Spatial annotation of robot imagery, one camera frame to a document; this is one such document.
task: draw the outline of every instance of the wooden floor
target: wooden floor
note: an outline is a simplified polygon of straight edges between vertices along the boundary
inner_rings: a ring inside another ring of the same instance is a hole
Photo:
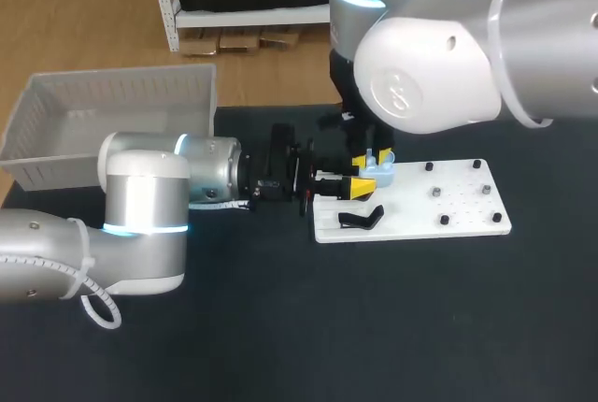
[[[328,52],[322,27],[293,51],[208,60],[218,65],[219,105],[334,102]],[[0,126],[35,72],[195,62],[168,50],[156,0],[0,0]],[[10,183],[0,172],[0,201]]]

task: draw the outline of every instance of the gray plastic basket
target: gray plastic basket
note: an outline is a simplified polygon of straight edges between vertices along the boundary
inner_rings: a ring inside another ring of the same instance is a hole
[[[215,65],[35,74],[13,109],[0,166],[27,191],[99,185],[117,131],[213,136]]]

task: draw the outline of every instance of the blue object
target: blue object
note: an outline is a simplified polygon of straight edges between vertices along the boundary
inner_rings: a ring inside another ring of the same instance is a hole
[[[354,5],[356,7],[371,7],[382,9],[386,7],[384,2],[381,0],[343,0],[344,2],[349,3],[350,5]]]
[[[186,134],[181,134],[180,137],[177,140],[177,145],[175,145],[175,154],[179,155],[180,154],[180,148],[183,146],[183,141],[185,140],[185,138],[187,138]]]
[[[388,187],[394,180],[394,153],[390,152],[381,165],[376,163],[372,150],[368,149],[365,155],[365,168],[359,170],[359,177],[364,179],[375,179],[379,189]]]
[[[178,232],[187,232],[189,226],[173,226],[173,227],[151,227],[148,229],[134,229],[127,226],[116,226],[114,224],[104,223],[104,231],[114,234],[175,234]]]
[[[102,229],[102,232],[106,232],[107,234],[111,234],[112,236],[116,236],[116,237],[137,237],[138,236],[138,234],[132,234],[130,232],[110,231],[108,229]]]

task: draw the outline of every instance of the screw hole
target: screw hole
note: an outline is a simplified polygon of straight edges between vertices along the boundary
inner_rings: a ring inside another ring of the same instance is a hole
[[[453,50],[455,50],[456,46],[457,46],[457,37],[455,37],[455,36],[449,37],[447,40],[447,50],[453,51]]]

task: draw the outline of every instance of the black bracket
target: black bracket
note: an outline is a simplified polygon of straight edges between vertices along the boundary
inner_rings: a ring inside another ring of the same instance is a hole
[[[359,215],[346,212],[339,213],[338,222],[341,229],[363,229],[371,231],[382,220],[383,216],[384,206],[380,205],[372,211],[369,217],[360,217]]]

